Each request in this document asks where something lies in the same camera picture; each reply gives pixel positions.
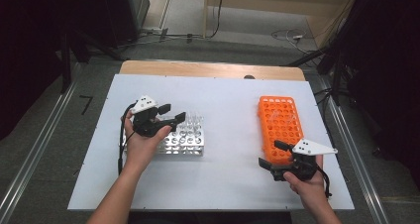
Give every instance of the orange plastic rack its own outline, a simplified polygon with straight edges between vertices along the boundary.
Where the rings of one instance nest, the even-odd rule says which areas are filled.
[[[290,164],[290,152],[274,146],[275,140],[296,145],[303,138],[294,100],[291,97],[262,96],[259,103],[265,159],[276,165]]]

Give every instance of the white plastic mount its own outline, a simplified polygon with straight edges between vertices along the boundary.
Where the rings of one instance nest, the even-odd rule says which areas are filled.
[[[309,141],[302,138],[296,146],[293,147],[293,152],[306,156],[336,154],[337,149],[326,147],[316,142]]]
[[[148,95],[143,95],[139,101],[137,101],[136,105],[131,109],[131,112],[136,114],[156,106],[158,106],[156,101],[154,101]]]

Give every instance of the white table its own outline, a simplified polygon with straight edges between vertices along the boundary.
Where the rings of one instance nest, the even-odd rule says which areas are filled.
[[[142,175],[133,210],[289,210],[303,208],[286,182],[259,167],[263,143],[257,107],[262,95],[294,98],[305,138],[331,146],[308,82],[211,77],[116,75],[68,204],[97,207],[117,178],[119,118],[147,94],[204,116],[203,157],[157,156]],[[324,157],[334,209],[354,209],[335,156]]]

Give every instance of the white board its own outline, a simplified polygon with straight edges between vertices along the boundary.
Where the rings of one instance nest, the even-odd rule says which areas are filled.
[[[204,116],[203,157],[156,156],[137,186],[132,209],[286,210],[302,209],[287,182],[273,181],[259,167],[263,138],[258,112],[263,95],[294,99],[306,139],[331,147],[308,82],[282,80],[115,75],[97,128],[68,204],[70,210],[95,209],[117,178],[120,117],[148,95],[167,115]],[[354,209],[334,155],[324,156],[334,209]]]

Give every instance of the human arm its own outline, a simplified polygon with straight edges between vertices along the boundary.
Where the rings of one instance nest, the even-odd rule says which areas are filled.
[[[127,223],[130,207],[140,176],[151,162],[158,143],[169,134],[171,127],[161,128],[152,138],[134,133],[129,112],[124,129],[126,136],[133,134],[127,144],[127,160],[120,175],[90,216],[87,223]]]
[[[316,163],[321,168],[323,157],[317,156]],[[325,197],[324,179],[320,171],[307,181],[301,181],[291,172],[285,172],[283,177],[290,183],[290,188],[299,194],[300,200],[307,211],[309,211],[320,224],[341,223]]]

